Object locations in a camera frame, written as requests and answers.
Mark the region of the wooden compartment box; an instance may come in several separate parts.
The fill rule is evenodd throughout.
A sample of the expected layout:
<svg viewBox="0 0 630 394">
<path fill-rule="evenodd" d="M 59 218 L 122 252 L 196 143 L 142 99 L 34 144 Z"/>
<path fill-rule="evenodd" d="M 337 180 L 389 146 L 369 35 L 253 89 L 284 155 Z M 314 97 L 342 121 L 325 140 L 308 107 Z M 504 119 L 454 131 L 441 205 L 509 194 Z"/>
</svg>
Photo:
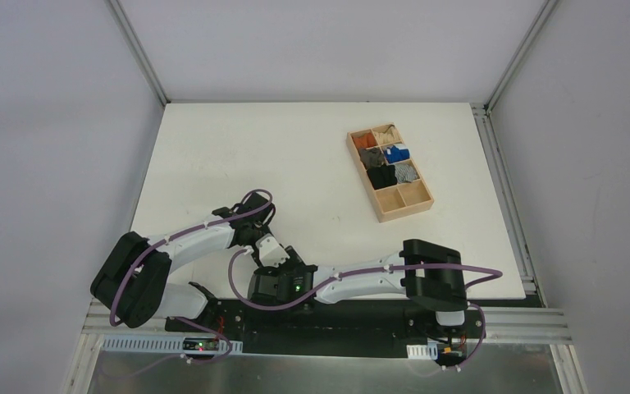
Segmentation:
<svg viewBox="0 0 630 394">
<path fill-rule="evenodd" d="M 434 197 L 395 124 L 350 132 L 346 144 L 379 222 L 431 209 Z"/>
</svg>

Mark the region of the orange rolled underwear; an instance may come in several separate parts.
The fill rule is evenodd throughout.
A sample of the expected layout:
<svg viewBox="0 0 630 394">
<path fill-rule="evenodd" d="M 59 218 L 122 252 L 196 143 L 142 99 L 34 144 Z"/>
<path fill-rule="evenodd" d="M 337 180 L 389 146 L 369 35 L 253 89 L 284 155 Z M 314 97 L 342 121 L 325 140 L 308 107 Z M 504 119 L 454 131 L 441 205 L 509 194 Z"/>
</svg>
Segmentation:
<svg viewBox="0 0 630 394">
<path fill-rule="evenodd" d="M 352 141 L 354 143 L 354 147 L 357 150 L 370 149 L 377 146 L 377 140 L 375 139 L 372 132 L 358 133 L 352 135 Z"/>
</svg>

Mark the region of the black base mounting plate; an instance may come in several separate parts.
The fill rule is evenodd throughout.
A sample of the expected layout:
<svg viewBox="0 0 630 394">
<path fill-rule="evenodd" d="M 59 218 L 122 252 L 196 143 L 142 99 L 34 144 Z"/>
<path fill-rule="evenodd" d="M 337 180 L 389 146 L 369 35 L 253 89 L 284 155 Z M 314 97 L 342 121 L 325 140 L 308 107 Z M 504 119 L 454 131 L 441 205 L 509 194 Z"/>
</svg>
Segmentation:
<svg viewBox="0 0 630 394">
<path fill-rule="evenodd" d="M 404 358 L 409 345 L 446 338 L 477 339 L 480 314 L 469 310 L 465 322 L 444 327 L 429 309 L 405 299 L 345 300 L 262 311 L 239 300 L 218 300 L 190 323 L 167 319 L 168 332 L 200 332 L 202 327 L 242 343 L 259 355 Z"/>
</svg>

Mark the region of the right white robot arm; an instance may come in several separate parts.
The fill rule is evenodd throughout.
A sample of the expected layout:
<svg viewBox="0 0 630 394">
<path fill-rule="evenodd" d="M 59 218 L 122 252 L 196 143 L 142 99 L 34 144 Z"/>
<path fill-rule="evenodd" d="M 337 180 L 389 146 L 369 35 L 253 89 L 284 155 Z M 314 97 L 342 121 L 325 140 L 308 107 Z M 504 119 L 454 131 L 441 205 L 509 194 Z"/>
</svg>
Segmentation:
<svg viewBox="0 0 630 394">
<path fill-rule="evenodd" d="M 350 266 L 307 265 L 301 260 L 254 271 L 248 300 L 264 307 L 287 305 L 307 296 L 333 305 L 361 296 L 404 295 L 430 310 L 438 333 L 451 337 L 462 330 L 468 308 L 463 272 L 418 265 L 461 264 L 461 254 L 418 239 L 403 242 L 403 249 L 385 257 Z"/>
</svg>

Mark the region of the black rolled underwear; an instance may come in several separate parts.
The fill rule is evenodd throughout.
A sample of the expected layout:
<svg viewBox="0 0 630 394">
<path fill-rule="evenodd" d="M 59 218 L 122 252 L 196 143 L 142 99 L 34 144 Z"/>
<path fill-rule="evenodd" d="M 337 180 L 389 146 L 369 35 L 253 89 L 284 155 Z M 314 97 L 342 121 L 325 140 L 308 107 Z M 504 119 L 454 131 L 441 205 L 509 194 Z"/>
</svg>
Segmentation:
<svg viewBox="0 0 630 394">
<path fill-rule="evenodd" d="M 398 182 L 395 178 L 395 165 L 382 165 L 367 170 L 367 177 L 374 190 L 395 186 Z"/>
</svg>

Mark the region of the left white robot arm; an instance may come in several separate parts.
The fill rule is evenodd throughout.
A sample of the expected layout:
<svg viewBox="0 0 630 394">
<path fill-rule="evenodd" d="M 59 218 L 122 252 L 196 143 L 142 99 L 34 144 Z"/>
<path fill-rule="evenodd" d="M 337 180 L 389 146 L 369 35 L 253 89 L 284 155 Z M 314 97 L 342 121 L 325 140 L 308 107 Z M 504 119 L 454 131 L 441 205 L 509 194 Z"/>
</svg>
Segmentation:
<svg viewBox="0 0 630 394">
<path fill-rule="evenodd" d="M 196 283 L 172 284 L 169 276 L 209 254 L 234 246 L 258 249 L 270 236 L 276 213 L 272 195 L 251 190 L 230 206 L 213 210 L 200 223 L 156 237 L 136 231 L 122 235 L 90 286 L 94 299 L 108 307 L 109 323 L 138 328 L 152 318 L 185 318 L 198 332 L 211 330 L 215 297 Z"/>
</svg>

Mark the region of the grey striped rolled underwear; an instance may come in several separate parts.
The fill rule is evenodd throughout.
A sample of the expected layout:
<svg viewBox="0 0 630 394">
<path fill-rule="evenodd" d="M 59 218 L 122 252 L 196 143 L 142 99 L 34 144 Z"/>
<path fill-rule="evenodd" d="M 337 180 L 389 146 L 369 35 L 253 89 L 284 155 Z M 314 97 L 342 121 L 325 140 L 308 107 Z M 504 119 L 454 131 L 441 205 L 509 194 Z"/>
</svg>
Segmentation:
<svg viewBox="0 0 630 394">
<path fill-rule="evenodd" d="M 412 183 L 419 178 L 415 167 L 408 163 L 395 165 L 395 178 L 399 184 Z"/>
</svg>

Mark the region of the beige rolled underwear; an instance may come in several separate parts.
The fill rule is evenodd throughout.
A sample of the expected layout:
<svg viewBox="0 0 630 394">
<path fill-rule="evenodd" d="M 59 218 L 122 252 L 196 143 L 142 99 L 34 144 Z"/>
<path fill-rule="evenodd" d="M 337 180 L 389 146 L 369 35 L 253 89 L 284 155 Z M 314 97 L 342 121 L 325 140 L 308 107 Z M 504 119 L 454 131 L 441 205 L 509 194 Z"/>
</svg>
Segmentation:
<svg viewBox="0 0 630 394">
<path fill-rule="evenodd" d="M 372 128 L 372 133 L 379 145 L 396 144 L 402 141 L 394 124 Z"/>
</svg>

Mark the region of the blue rolled underwear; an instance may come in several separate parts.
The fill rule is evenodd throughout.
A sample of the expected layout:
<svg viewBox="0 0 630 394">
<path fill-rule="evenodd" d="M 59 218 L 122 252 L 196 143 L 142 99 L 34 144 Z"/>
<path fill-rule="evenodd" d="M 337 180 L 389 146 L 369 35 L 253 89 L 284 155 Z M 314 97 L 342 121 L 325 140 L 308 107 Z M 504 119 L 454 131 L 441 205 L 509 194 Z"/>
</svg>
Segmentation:
<svg viewBox="0 0 630 394">
<path fill-rule="evenodd" d="M 405 144 L 391 144 L 382 149 L 389 164 L 403 162 L 410 159 L 409 149 Z"/>
</svg>

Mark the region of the dark grey rolled underwear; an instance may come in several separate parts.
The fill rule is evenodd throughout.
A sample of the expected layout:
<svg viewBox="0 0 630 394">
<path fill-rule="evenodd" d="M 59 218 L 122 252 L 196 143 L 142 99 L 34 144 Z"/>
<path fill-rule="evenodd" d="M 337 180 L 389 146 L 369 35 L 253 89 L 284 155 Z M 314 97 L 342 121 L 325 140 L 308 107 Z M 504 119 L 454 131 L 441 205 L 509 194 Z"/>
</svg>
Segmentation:
<svg viewBox="0 0 630 394">
<path fill-rule="evenodd" d="M 385 155 L 380 148 L 360 149 L 358 151 L 360 161 L 366 170 L 381 167 L 386 163 Z"/>
</svg>

